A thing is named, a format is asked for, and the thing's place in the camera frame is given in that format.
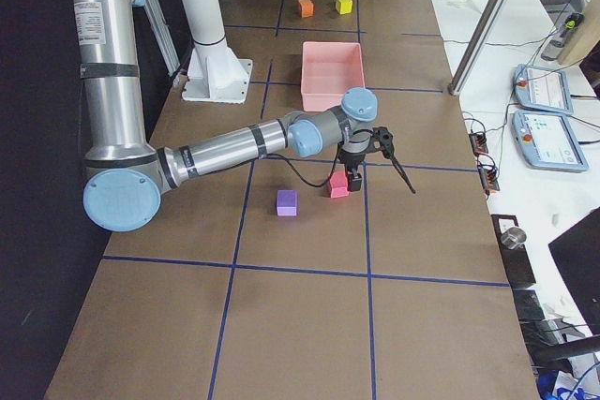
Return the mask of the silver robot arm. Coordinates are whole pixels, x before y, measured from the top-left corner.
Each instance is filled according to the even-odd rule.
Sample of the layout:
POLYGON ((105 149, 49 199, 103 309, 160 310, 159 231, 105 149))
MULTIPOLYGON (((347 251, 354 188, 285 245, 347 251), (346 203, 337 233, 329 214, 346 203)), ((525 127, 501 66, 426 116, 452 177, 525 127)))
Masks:
POLYGON ((314 115, 294 111, 194 145, 156 149, 145 135, 134 1, 73 0, 92 130, 83 206, 106 230, 144 226, 158 212, 162 195, 185 181, 285 148, 301 157, 330 146, 349 149, 377 116, 375 95, 356 87, 338 105, 314 115))

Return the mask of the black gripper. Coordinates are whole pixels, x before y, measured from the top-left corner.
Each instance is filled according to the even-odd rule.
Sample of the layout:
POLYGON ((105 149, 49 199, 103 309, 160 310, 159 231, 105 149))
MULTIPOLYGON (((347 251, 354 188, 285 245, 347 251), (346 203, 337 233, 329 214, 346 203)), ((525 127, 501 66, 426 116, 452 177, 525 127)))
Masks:
POLYGON ((348 141, 341 145, 338 152, 338 159, 344 165, 344 170, 348 177, 349 192, 358 192, 361 190, 363 177, 359 173, 358 167, 365 159, 366 149, 366 140, 348 141))

